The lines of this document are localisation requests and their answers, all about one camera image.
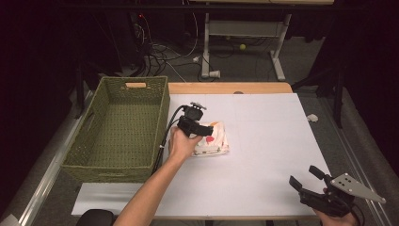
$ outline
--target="white object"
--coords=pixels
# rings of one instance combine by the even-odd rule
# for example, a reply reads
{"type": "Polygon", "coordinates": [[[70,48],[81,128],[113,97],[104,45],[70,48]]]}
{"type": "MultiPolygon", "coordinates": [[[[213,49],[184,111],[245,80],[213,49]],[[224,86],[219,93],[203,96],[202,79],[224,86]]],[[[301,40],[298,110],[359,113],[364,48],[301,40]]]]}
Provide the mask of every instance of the white object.
{"type": "MultiPolygon", "coordinates": [[[[288,183],[295,175],[307,189],[322,192],[325,185],[308,168],[329,172],[295,93],[171,94],[169,118],[177,107],[191,102],[207,106],[201,121],[223,120],[230,152],[187,159],[155,218],[316,218],[288,183]]],[[[117,215],[136,186],[84,184],[72,214],[100,208],[117,215]]]]}
{"type": "Polygon", "coordinates": [[[310,114],[308,117],[306,117],[308,119],[308,121],[312,121],[312,122],[318,122],[319,118],[314,115],[314,114],[310,114]]]}
{"type": "Polygon", "coordinates": [[[214,126],[214,132],[197,144],[193,156],[220,155],[229,151],[229,142],[227,141],[225,126],[223,121],[213,121],[210,123],[201,123],[204,126],[214,126]]]}
{"type": "Polygon", "coordinates": [[[9,215],[3,221],[1,221],[0,226],[21,226],[18,219],[13,215],[9,215]]]}

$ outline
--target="green wicker basket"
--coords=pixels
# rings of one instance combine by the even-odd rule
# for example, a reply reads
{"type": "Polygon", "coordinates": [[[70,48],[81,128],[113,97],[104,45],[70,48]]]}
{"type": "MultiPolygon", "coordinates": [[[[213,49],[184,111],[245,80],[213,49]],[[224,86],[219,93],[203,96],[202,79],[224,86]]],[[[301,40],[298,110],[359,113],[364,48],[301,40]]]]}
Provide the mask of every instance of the green wicker basket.
{"type": "Polygon", "coordinates": [[[167,128],[168,78],[104,77],[62,164],[86,183],[143,183],[167,128]]]}

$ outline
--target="white towel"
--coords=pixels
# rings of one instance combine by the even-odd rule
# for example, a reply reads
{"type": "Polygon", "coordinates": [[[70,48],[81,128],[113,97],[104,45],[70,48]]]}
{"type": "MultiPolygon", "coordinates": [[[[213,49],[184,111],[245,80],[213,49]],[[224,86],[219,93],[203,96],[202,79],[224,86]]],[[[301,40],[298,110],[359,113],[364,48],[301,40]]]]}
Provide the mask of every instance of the white towel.
{"type": "Polygon", "coordinates": [[[204,137],[195,147],[193,156],[209,156],[229,152],[229,143],[223,121],[201,123],[204,126],[214,126],[211,136],[204,137]]]}

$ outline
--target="wooden table edge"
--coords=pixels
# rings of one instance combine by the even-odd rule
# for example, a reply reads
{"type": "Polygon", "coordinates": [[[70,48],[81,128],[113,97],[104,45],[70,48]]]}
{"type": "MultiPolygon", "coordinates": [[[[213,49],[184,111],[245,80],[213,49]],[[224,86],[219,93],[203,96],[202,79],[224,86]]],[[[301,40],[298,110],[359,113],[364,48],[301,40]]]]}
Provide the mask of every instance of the wooden table edge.
{"type": "Polygon", "coordinates": [[[168,87],[170,94],[293,93],[283,82],[168,83],[168,87]]]}

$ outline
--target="white desk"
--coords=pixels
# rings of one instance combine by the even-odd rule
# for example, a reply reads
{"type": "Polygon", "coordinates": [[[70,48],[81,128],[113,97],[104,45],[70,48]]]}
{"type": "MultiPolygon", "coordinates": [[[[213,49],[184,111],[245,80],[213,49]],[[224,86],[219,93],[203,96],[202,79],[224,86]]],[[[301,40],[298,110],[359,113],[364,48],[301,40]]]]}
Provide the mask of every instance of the white desk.
{"type": "MultiPolygon", "coordinates": [[[[170,184],[155,218],[315,218],[288,184],[294,175],[321,192],[324,183],[308,172],[328,173],[302,106],[293,93],[171,94],[169,111],[200,102],[201,121],[224,121],[231,152],[188,159],[170,184]]],[[[73,215],[101,208],[118,214],[140,185],[84,184],[73,215]]]]}
{"type": "MultiPolygon", "coordinates": [[[[230,4],[289,4],[289,5],[332,5],[334,0],[191,0],[193,2],[230,3],[230,4]]],[[[204,47],[202,55],[202,74],[210,77],[209,37],[211,35],[233,37],[272,37],[279,38],[275,50],[270,51],[270,57],[279,81],[285,81],[285,75],[279,62],[279,52],[284,43],[290,24],[291,14],[284,15],[282,22],[247,22],[247,21],[216,21],[205,14],[204,47]]]]}

